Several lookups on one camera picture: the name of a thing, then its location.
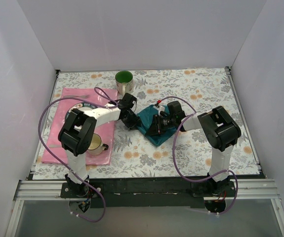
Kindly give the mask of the teal cloth napkin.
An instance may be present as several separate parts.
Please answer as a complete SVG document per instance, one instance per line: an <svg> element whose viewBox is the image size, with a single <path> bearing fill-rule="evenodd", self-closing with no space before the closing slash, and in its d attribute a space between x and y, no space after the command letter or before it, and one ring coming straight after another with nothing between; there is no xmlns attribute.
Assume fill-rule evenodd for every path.
<svg viewBox="0 0 284 237"><path fill-rule="evenodd" d="M168 129L164 134L162 135L156 135L156 136L146 136L146 131L149 129L149 127L152 124L153 115L158 114L158 109L154 105L150 105L140 111L137 115L141 119L141 126L138 126L137 129L141 132L141 134L147 138L154 146L158 147L162 143L164 143L166 140L168 140L172 135L175 134L176 128L170 128Z"/></svg>

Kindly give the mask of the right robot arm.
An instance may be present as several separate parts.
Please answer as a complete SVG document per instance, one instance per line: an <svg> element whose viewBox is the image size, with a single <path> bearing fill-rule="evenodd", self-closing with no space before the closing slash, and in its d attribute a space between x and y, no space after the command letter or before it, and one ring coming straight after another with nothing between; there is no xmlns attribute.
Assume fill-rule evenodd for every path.
<svg viewBox="0 0 284 237"><path fill-rule="evenodd" d="M201 180L191 180L177 171L185 180L192 183L192 192L196 196L218 196L228 189L234 190L230 181L229 166L231 153L241 136L241 129L228 112L218 106L200 115L187 116L178 101L168 103L166 113L160 101L156 103L158 112L146 130L147 136L163 135L168 129L176 128L177 132L202 129L212 147L211 165L207 176Z"/></svg>

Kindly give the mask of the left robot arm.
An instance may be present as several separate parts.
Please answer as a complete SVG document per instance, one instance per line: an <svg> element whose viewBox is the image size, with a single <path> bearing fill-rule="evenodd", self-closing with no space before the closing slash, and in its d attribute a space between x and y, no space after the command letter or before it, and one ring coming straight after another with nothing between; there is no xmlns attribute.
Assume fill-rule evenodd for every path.
<svg viewBox="0 0 284 237"><path fill-rule="evenodd" d="M67 154L69 172L65 175L69 190L77 197L89 192L86 182L89 176L86 170L85 153L93 141L97 127L109 122L121 120L129 129L141 124L141 119L132 110L137 98L126 93L122 99L110 101L104 106L96 106L88 112L72 109L62 126L58 140Z"/></svg>

